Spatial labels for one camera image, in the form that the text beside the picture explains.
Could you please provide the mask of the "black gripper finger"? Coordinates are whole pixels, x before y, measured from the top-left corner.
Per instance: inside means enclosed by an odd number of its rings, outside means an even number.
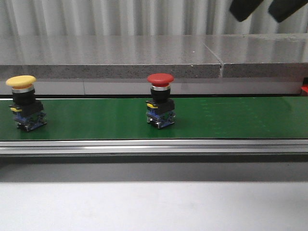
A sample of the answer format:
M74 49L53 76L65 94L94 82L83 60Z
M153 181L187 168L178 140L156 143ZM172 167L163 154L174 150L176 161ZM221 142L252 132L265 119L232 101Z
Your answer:
M263 0L233 0L229 11L238 22L246 20Z
M308 3L308 0L273 0L268 8L269 14L281 23Z

